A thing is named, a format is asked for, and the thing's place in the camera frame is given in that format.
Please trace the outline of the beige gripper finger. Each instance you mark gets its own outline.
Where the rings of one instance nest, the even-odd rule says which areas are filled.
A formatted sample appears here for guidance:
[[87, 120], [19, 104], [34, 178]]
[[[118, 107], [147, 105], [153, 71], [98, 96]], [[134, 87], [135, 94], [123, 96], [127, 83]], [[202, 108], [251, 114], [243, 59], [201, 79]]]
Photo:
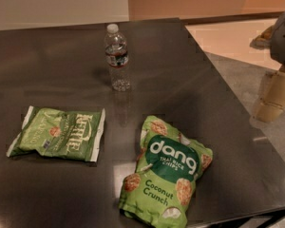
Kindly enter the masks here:
[[253, 117], [269, 123], [277, 119], [285, 109], [285, 65], [265, 79]]
[[269, 48], [271, 44], [273, 29], [273, 26], [266, 28], [261, 34], [252, 40], [250, 47], [256, 49]]

